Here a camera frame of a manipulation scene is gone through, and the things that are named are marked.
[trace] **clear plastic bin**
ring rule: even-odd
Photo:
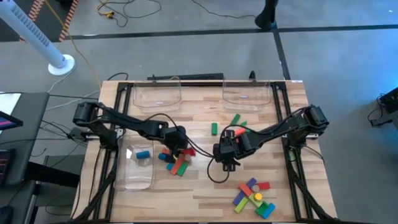
[[[181,81],[179,77],[169,80],[137,81],[133,86],[132,103],[143,113],[157,113],[180,109]]]
[[[114,188],[119,191],[148,189],[154,179],[154,142],[141,136],[119,139],[118,174]],[[150,158],[136,159],[136,153],[149,151]]]
[[[271,102],[267,81],[223,82],[223,106],[231,110],[260,111]]]

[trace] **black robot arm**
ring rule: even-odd
[[[108,129],[104,124],[114,124],[120,128],[136,131],[148,140],[164,144],[174,154],[179,149],[186,149],[188,146],[183,126],[170,128],[165,121],[139,120],[108,108],[102,103],[80,103],[73,117],[73,122],[77,126],[90,128],[99,136],[101,146],[107,149],[118,149],[118,137],[115,130]]]
[[[308,106],[292,113],[283,121],[261,131],[244,133],[239,136],[223,136],[219,144],[213,146],[216,162],[224,164],[224,170],[234,171],[236,160],[254,154],[270,140],[287,135],[293,147],[302,147],[309,133],[323,134],[329,122],[318,106]]]

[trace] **computer screen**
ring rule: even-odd
[[[23,124],[21,120],[0,111],[0,131],[16,128]]]

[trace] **gray floor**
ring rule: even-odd
[[[228,19],[207,14],[188,0],[159,0],[153,16],[130,19],[125,28],[95,13],[96,1],[80,1],[70,26],[72,35],[121,34],[176,30],[255,28],[253,18]],[[258,14],[263,0],[197,0],[211,11],[240,16]],[[131,14],[157,9],[138,0]],[[279,27],[398,24],[396,0],[281,0]],[[398,86],[398,30],[283,33],[280,35],[292,79],[304,80],[311,103],[320,105],[331,124],[320,144],[338,216],[342,220],[395,223],[398,214],[398,132],[391,125],[371,128],[366,121],[374,99]],[[102,80],[128,72],[130,80],[155,75],[223,72],[227,78],[283,79],[272,34],[203,35],[79,40],[80,50]],[[78,67],[52,93],[83,96],[98,85],[69,41],[56,46],[73,55]],[[59,78],[27,44],[0,43],[1,91],[47,91]],[[52,98],[49,107],[68,102]],[[45,114],[47,121],[72,127],[76,103]],[[40,137],[53,137],[40,132]],[[37,142],[34,154],[65,155],[74,142]],[[83,154],[79,147],[74,154]],[[44,155],[32,158],[42,162]],[[70,212],[70,208],[60,210]],[[36,223],[65,220],[41,210]]]

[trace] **wooden table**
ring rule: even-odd
[[[117,85],[116,81],[103,83],[99,99],[106,106],[113,107]],[[287,81],[286,85],[292,111],[308,105],[302,82]],[[167,112],[177,125],[182,125],[187,129],[188,136],[208,152],[212,152],[213,144],[219,140],[219,136],[211,135],[211,123],[217,122],[219,130],[221,130],[231,122],[235,115],[223,108],[221,92],[221,87],[182,87],[183,103],[181,108],[178,111]],[[264,129],[277,122],[273,99],[258,113],[239,114],[241,115],[240,121],[247,121],[248,127],[252,129]],[[149,114],[141,113],[132,102],[129,105],[128,115],[141,119],[149,116]],[[320,151],[318,141],[308,140],[307,143],[310,147]],[[88,204],[98,148],[99,141],[92,141],[88,144],[81,172],[80,202],[75,217]],[[155,155],[162,148],[163,146],[156,144]],[[98,187],[103,157],[104,151],[101,152],[96,168],[94,192]],[[206,168],[209,158],[201,155],[193,157],[192,164],[188,166],[183,177],[170,174],[166,170],[166,163],[158,158],[155,158],[154,161],[155,179],[150,189],[137,192],[115,191],[112,222],[295,221],[280,139],[267,142],[255,155],[240,160],[242,166],[237,167],[237,171],[232,172],[229,179],[223,184],[215,184],[208,178]],[[335,217],[335,206],[322,160],[311,152],[302,150],[302,161],[309,191],[325,211]],[[212,177],[217,180],[222,180],[226,176],[226,173],[222,171],[221,164],[215,162],[212,163],[210,172]],[[261,192],[266,202],[272,202],[276,206],[267,220],[255,213],[255,207],[250,202],[240,214],[234,212],[232,201],[239,192],[238,185],[247,182],[251,177],[255,177],[257,181],[271,183],[270,190]],[[101,204],[100,218],[104,217],[107,198],[106,192]],[[302,216],[306,217],[303,198],[299,190],[298,198]]]

